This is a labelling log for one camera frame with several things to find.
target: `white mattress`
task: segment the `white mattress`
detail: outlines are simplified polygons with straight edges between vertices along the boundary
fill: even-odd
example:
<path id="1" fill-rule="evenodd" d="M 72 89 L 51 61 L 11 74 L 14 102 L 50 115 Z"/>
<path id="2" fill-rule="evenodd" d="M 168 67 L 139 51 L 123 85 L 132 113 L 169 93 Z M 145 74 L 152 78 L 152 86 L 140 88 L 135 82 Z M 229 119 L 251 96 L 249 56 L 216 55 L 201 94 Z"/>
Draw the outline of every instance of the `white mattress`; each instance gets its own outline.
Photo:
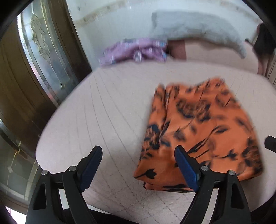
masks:
<path id="1" fill-rule="evenodd" d="M 78 85 L 52 116 L 40 137 L 36 159 L 51 173 L 63 172 L 99 145 L 103 159 L 83 193 L 88 204 L 137 223 L 179 223 L 194 193 L 146 191 L 132 174 L 155 87 L 170 82 L 196 84 L 214 76 L 226 80 L 256 126 L 264 173 L 242 183 L 253 210 L 276 189 L 276 153 L 263 144 L 268 135 L 276 137 L 276 91 L 266 78 L 229 67 L 169 60 L 100 68 Z M 209 223 L 216 193 L 214 190 L 203 223 Z"/>

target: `black floral pattern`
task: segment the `black floral pattern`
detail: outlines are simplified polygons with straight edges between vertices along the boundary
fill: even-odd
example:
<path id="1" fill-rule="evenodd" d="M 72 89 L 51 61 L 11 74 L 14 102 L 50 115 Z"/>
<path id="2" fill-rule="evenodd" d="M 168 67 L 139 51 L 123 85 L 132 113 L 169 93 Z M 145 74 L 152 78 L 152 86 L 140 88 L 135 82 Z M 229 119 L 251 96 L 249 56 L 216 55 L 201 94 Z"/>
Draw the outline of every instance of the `black floral pattern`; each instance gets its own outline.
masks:
<path id="1" fill-rule="evenodd" d="M 178 185 L 174 185 L 174 186 L 171 186 L 171 185 L 168 185 L 168 186 L 163 186 L 163 188 L 188 188 L 188 186 L 186 184 L 178 184 Z"/>
<path id="2" fill-rule="evenodd" d="M 180 129 L 177 129 L 176 132 L 173 134 L 173 137 L 178 141 L 186 141 L 186 137 L 184 133 Z"/>
<path id="3" fill-rule="evenodd" d="M 262 162 L 256 140 L 253 140 L 251 137 L 247 139 L 247 147 L 242 152 L 242 157 L 246 166 L 253 168 L 254 175 L 262 172 Z"/>
<path id="4" fill-rule="evenodd" d="M 194 126 L 194 125 L 190 125 L 190 129 L 191 129 L 191 131 L 194 133 L 194 134 L 196 134 L 197 133 L 197 128 Z"/>
<path id="5" fill-rule="evenodd" d="M 228 127 L 228 126 L 226 126 L 226 125 L 218 125 L 217 127 L 215 127 L 212 131 L 211 131 L 211 133 L 209 134 L 209 136 L 207 137 L 207 138 L 205 138 L 205 139 L 203 139 L 202 141 L 200 141 L 199 143 L 197 143 L 196 145 L 194 145 L 187 153 L 188 154 L 190 154 L 190 153 L 195 153 L 195 152 L 197 152 L 199 149 L 201 149 L 206 143 L 208 144 L 208 147 L 209 147 L 209 150 L 211 149 L 211 150 L 214 150 L 215 149 L 215 143 L 214 143 L 214 140 L 211 140 L 210 139 L 210 136 L 212 135 L 212 134 L 215 134 L 215 135 L 217 135 L 217 134 L 222 134 L 223 132 L 225 132 L 225 131 L 227 131 L 227 130 L 229 130 L 230 128 Z"/>
<path id="6" fill-rule="evenodd" d="M 165 109 L 168 108 L 169 100 L 170 100 L 170 97 L 171 97 L 171 92 L 172 91 L 165 93 L 165 99 L 164 99 L 164 107 L 165 107 Z"/>
<path id="7" fill-rule="evenodd" d="M 176 104 L 178 112 L 185 118 L 196 118 L 198 122 L 202 123 L 211 119 L 210 115 L 211 103 L 206 100 L 200 100 L 196 103 L 189 103 L 186 99 L 180 99 Z"/>
<path id="8" fill-rule="evenodd" d="M 213 116 L 212 118 L 213 118 L 213 119 L 220 120 L 220 121 L 224 121 L 224 120 L 227 119 L 226 116 L 223 116 L 223 115 L 221 115 L 221 114 L 220 114 L 220 115 Z"/>
<path id="9" fill-rule="evenodd" d="M 246 169 L 246 164 L 244 161 L 239 162 L 236 174 L 237 176 L 241 175 Z"/>
<path id="10" fill-rule="evenodd" d="M 154 96 L 158 97 L 161 101 L 164 99 L 164 93 L 157 90 L 155 90 Z"/>
<path id="11" fill-rule="evenodd" d="M 174 189 L 169 189 L 169 190 L 164 190 L 167 192 L 175 192 L 175 193 L 189 193 L 193 192 L 193 190 L 185 190 L 185 189 L 180 189 L 180 188 L 174 188 Z"/>
<path id="12" fill-rule="evenodd" d="M 235 117 L 235 121 L 239 126 L 243 127 L 247 132 L 249 133 L 251 132 L 252 127 L 250 126 L 250 124 L 247 124 L 247 122 L 244 121 L 242 118 Z"/>
<path id="13" fill-rule="evenodd" d="M 148 169 L 146 172 L 144 172 L 143 174 L 141 174 L 138 177 L 134 177 L 135 179 L 142 177 L 144 175 L 146 175 L 147 178 L 149 179 L 154 179 L 154 177 L 156 176 L 157 173 L 154 172 L 154 169 Z"/>
<path id="14" fill-rule="evenodd" d="M 239 108 L 240 105 L 237 103 L 237 101 L 233 98 L 230 97 L 228 99 L 225 100 L 225 96 L 224 95 L 225 92 L 221 92 L 221 95 L 217 95 L 215 97 L 215 102 L 219 107 L 232 107 L 232 108 Z"/>
<path id="15" fill-rule="evenodd" d="M 193 90 L 193 87 L 190 87 L 190 88 L 186 89 L 185 93 L 191 93 L 192 90 Z"/>
<path id="16" fill-rule="evenodd" d="M 151 146 L 153 149 L 159 149 L 160 130 L 156 124 L 150 125 L 147 128 L 143 148 L 147 151 Z"/>
<path id="17" fill-rule="evenodd" d="M 237 160 L 238 154 L 234 152 L 234 149 L 231 149 L 226 156 L 221 157 L 224 158 L 230 158 L 231 160 L 235 161 Z"/>
<path id="18" fill-rule="evenodd" d="M 224 79 L 220 79 L 219 82 L 216 83 L 215 87 L 220 87 L 222 84 L 224 84 Z"/>
<path id="19" fill-rule="evenodd" d="M 166 147 L 170 147 L 171 146 L 171 143 L 170 141 L 164 136 L 164 134 L 166 133 L 168 127 L 170 125 L 170 121 L 167 121 L 164 126 L 163 126 L 163 130 L 160 134 L 160 140 L 159 140 L 159 143 L 161 145 L 165 145 Z"/>
<path id="20" fill-rule="evenodd" d="M 179 86 L 174 86 L 174 99 L 178 96 L 178 94 L 179 94 L 179 89 L 180 89 Z"/>
<path id="21" fill-rule="evenodd" d="M 156 111 L 156 106 L 152 107 L 152 113 L 154 113 Z"/>
<path id="22" fill-rule="evenodd" d="M 224 95 L 224 96 L 228 95 L 229 93 L 230 93 L 229 90 L 223 90 L 223 91 L 221 91 L 221 94 Z"/>

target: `white pillow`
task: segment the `white pillow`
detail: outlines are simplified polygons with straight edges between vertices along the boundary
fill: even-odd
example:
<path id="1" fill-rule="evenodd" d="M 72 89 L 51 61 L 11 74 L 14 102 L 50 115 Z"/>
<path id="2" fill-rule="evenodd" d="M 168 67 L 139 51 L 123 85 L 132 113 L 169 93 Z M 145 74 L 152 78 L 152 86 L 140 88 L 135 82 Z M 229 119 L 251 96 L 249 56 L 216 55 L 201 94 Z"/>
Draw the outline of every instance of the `white pillow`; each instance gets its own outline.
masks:
<path id="1" fill-rule="evenodd" d="M 199 12 L 156 11 L 152 14 L 152 38 L 182 39 L 202 38 L 215 44 L 224 45 L 246 57 L 240 35 L 225 19 Z"/>

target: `blue gripper pad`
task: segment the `blue gripper pad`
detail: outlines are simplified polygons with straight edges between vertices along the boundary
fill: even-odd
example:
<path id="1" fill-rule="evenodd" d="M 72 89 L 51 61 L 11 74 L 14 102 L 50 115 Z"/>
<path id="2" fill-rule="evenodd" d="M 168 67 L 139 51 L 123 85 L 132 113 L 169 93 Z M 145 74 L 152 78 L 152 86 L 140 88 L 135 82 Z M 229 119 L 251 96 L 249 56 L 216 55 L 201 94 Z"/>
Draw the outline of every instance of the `blue gripper pad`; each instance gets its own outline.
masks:
<path id="1" fill-rule="evenodd" d="M 174 150 L 174 158 L 177 162 L 180 171 L 186 180 L 186 183 L 189 188 L 193 189 L 194 192 L 197 192 L 199 189 L 199 185 L 197 182 L 197 174 L 189 164 L 185 155 L 181 152 L 179 147 L 176 147 Z"/>
<path id="2" fill-rule="evenodd" d="M 100 165 L 100 162 L 103 157 L 103 151 L 102 148 L 99 146 L 95 146 L 94 149 L 91 151 L 89 156 L 85 159 L 87 159 L 87 165 L 82 171 L 81 174 L 81 182 L 80 182 L 80 190 L 81 192 L 84 192 L 85 189 L 89 188 L 91 185 L 91 182 L 96 174 L 96 171 Z"/>

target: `pillow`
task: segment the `pillow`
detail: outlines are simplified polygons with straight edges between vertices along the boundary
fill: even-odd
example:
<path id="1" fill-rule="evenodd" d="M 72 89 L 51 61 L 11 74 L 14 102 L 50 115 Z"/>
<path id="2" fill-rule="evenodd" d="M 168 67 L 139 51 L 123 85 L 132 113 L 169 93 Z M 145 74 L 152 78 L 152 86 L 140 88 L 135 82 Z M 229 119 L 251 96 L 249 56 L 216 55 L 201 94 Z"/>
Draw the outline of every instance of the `pillow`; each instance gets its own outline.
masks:
<path id="1" fill-rule="evenodd" d="M 258 60 L 252 45 L 244 42 L 244 46 L 247 55 L 244 59 L 241 59 L 233 49 L 204 40 L 190 38 L 168 41 L 169 53 L 175 59 L 216 63 L 246 70 L 254 74 L 262 74 L 262 64 Z"/>
<path id="2" fill-rule="evenodd" d="M 197 37 L 212 43 L 233 48 L 241 58 L 246 57 L 246 50 L 238 32 L 234 27 L 215 15 L 199 12 L 166 12 L 157 11 L 152 14 L 152 38 L 183 39 Z"/>

